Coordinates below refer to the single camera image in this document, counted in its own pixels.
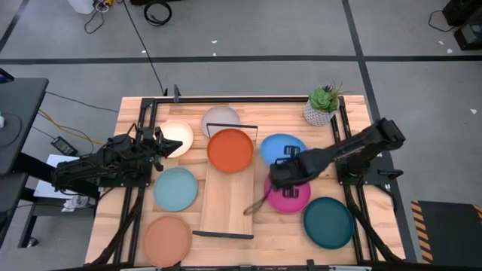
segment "yellow and black hazard tape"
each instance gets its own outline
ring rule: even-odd
[[[477,210],[479,218],[482,219],[482,207],[474,205],[474,208]]]
[[[422,208],[417,200],[412,202],[413,219],[415,220],[416,234],[419,237],[420,250],[422,251],[423,263],[432,263],[434,260],[430,250],[429,236],[423,220]]]

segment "pink plate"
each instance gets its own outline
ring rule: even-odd
[[[264,193],[266,194],[271,187],[270,178],[264,181]],[[276,210],[283,213],[296,213],[303,210],[310,201],[310,183],[295,186],[293,190],[271,190],[268,195],[268,203]]]

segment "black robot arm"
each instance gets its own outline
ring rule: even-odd
[[[136,139],[129,136],[132,128]],[[99,187],[145,187],[151,181],[152,166],[162,171],[160,158],[181,146],[180,141],[165,139],[160,127],[138,129],[133,124],[126,134],[108,139],[95,154],[59,163],[52,185],[93,197],[99,195]]]
[[[330,163],[341,157],[349,160],[350,173],[359,175],[364,164],[382,151],[400,148],[404,141],[405,137],[393,120],[376,120],[360,133],[338,144],[324,149],[303,151],[284,163],[270,165],[271,184],[274,189],[305,184],[318,177]]]

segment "wooden tabletop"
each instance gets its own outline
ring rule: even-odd
[[[122,100],[117,119],[115,134],[125,133],[132,123],[139,118],[142,97],[125,97]],[[363,96],[345,96],[346,110],[353,134],[370,125],[365,98]],[[145,191],[142,210],[139,242],[136,252],[136,265],[147,266],[142,250],[142,239],[147,226],[163,215],[177,215],[184,219],[192,230],[200,228],[203,209],[206,166],[208,163],[206,146],[208,138],[203,134],[200,120],[204,112],[219,103],[161,104],[157,109],[156,126],[167,120],[182,120],[191,126],[194,142],[191,149],[180,157],[163,160],[164,169],[181,166],[190,170],[198,181],[198,194],[194,203],[181,212],[166,212],[156,205],[153,197],[153,185]],[[260,157],[259,145],[271,134],[282,132],[297,136],[308,148],[324,148],[334,144],[331,125],[311,126],[303,116],[304,102],[232,102],[224,103],[234,108],[242,124],[259,127],[255,146],[255,200],[263,196],[263,182],[268,173],[268,165]],[[337,114],[339,127],[342,129],[340,114]],[[151,181],[159,175],[153,170]],[[331,164],[316,180],[311,181],[311,200],[320,196],[330,196],[345,203],[343,188],[338,184],[334,164]],[[115,188],[102,198],[94,221],[86,262],[95,260],[119,227],[121,208],[125,188]],[[365,197],[371,223],[382,240],[399,257],[404,257],[404,250],[398,232],[398,226],[389,196],[372,186],[365,186]],[[133,193],[131,204],[136,198]],[[304,265],[307,259],[314,259],[315,264],[351,264],[355,263],[355,251],[350,241],[340,249],[320,248],[308,239],[303,224],[302,213],[287,215],[275,211],[265,203],[261,210],[253,215],[252,234],[254,239],[226,239],[193,236],[192,247],[182,266],[238,266],[238,265]],[[365,232],[358,224],[364,258],[368,259],[368,247]],[[131,233],[124,239],[122,260],[127,260]]]

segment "succulent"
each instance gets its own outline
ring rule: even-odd
[[[338,109],[338,96],[341,94],[341,85],[337,87],[333,82],[322,88],[315,89],[310,94],[310,104],[315,110],[331,113]]]

